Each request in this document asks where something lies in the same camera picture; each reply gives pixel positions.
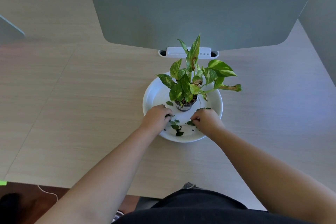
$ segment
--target gray privacy panel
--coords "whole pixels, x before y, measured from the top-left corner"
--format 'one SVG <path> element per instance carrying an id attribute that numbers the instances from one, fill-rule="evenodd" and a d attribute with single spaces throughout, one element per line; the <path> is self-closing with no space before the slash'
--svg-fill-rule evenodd
<path id="1" fill-rule="evenodd" d="M 308 0 L 93 0 L 111 43 L 165 50 L 191 46 L 229 50 L 280 44 Z"/>
<path id="2" fill-rule="evenodd" d="M 24 37 L 23 31 L 0 15 L 0 44 L 8 44 Z"/>

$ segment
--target potted plant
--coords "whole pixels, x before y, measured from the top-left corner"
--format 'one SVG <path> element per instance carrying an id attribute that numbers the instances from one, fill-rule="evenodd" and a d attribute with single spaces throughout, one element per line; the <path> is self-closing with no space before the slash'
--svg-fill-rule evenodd
<path id="1" fill-rule="evenodd" d="M 197 98 L 201 95 L 206 101 L 207 93 L 216 89 L 220 90 L 233 90 L 241 91 L 241 85 L 227 86 L 223 84 L 225 77 L 237 76 L 231 67 L 220 60 L 210 60 L 208 67 L 201 67 L 198 65 L 198 54 L 200 51 L 200 39 L 201 34 L 198 35 L 193 42 L 190 50 L 187 49 L 185 43 L 180 40 L 180 44 L 184 49 L 187 57 L 185 64 L 187 68 L 180 68 L 182 59 L 175 61 L 170 67 L 170 75 L 157 74 L 161 82 L 170 88 L 169 98 L 172 102 L 175 102 L 176 107 L 180 111 L 189 110 Z M 214 83 L 214 87 L 210 90 L 202 90 L 202 88 L 210 83 Z"/>

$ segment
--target cord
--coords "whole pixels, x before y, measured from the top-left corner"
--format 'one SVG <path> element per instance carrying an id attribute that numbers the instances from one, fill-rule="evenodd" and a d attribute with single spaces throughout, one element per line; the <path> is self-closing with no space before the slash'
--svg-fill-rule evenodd
<path id="1" fill-rule="evenodd" d="M 39 187 L 39 189 L 40 189 L 41 191 L 43 191 L 44 193 L 55 195 L 55 196 L 56 196 L 56 202 L 58 202 L 58 196 L 57 196 L 55 193 L 51 193 L 51 192 L 47 192 L 47 191 L 43 190 L 43 189 L 40 187 L 40 185 L 37 185 L 37 187 Z"/>

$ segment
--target black plant pot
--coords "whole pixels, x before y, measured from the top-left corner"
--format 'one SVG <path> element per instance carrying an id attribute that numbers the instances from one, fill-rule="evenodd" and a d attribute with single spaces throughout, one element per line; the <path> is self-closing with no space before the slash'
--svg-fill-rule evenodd
<path id="1" fill-rule="evenodd" d="M 196 103 L 197 99 L 198 99 L 198 95 L 196 95 L 196 97 L 194 96 L 194 98 L 191 100 L 190 103 L 186 103 L 186 104 L 182 103 L 183 107 L 180 105 L 180 102 L 176 100 L 175 100 L 175 104 L 178 110 L 180 110 L 181 112 L 186 112 L 190 110 L 190 108 L 193 106 L 194 103 Z"/>

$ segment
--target white saucer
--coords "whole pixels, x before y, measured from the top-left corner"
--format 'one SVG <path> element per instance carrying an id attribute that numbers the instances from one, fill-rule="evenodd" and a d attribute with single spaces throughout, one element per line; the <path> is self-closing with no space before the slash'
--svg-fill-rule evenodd
<path id="1" fill-rule="evenodd" d="M 213 88 L 213 83 L 207 86 L 204 86 L 203 90 L 210 90 Z M 145 115 L 149 109 L 153 106 L 164 104 L 166 107 L 170 108 L 175 117 L 172 119 L 179 120 L 179 123 L 176 123 L 179 126 L 182 126 L 181 131 L 184 132 L 182 136 L 176 136 L 176 130 L 174 130 L 170 123 L 168 123 L 167 127 L 165 128 L 166 131 L 162 131 L 160 136 L 166 138 L 170 141 L 179 142 L 179 143 L 188 143 L 200 140 L 205 137 L 195 126 L 188 125 L 187 122 L 190 120 L 190 117 L 194 114 L 194 112 L 201 108 L 201 107 L 208 107 L 215 110 L 218 116 L 222 117 L 223 112 L 223 101 L 219 90 L 214 90 L 207 94 L 208 101 L 205 101 L 202 96 L 198 97 L 197 102 L 191 107 L 190 110 L 186 112 L 179 111 L 175 103 L 173 102 L 174 106 L 169 106 L 166 104 L 169 99 L 169 91 L 170 89 L 167 88 L 157 77 L 151 84 L 148 86 L 145 95 L 143 96 L 142 101 L 142 109 L 143 114 Z"/>

